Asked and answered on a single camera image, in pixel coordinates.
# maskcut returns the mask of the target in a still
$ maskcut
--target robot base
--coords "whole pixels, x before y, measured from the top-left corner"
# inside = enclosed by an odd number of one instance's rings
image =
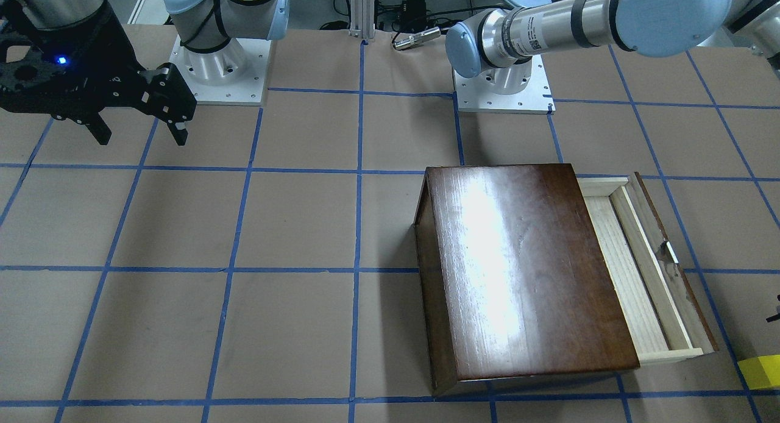
[[[499,112],[507,114],[547,114],[555,112],[550,84],[541,56],[531,61],[533,72],[521,92],[500,94],[493,92],[490,82],[479,75],[473,79],[455,76],[458,110],[461,112]]]
[[[261,39],[237,39],[241,44],[250,67],[243,71],[239,78],[230,84],[207,85],[190,75],[189,66],[184,62],[183,46],[176,37],[171,51],[170,61],[179,71],[190,87],[198,104],[232,104],[246,106],[262,106],[268,84],[268,62],[271,58],[271,41]]]

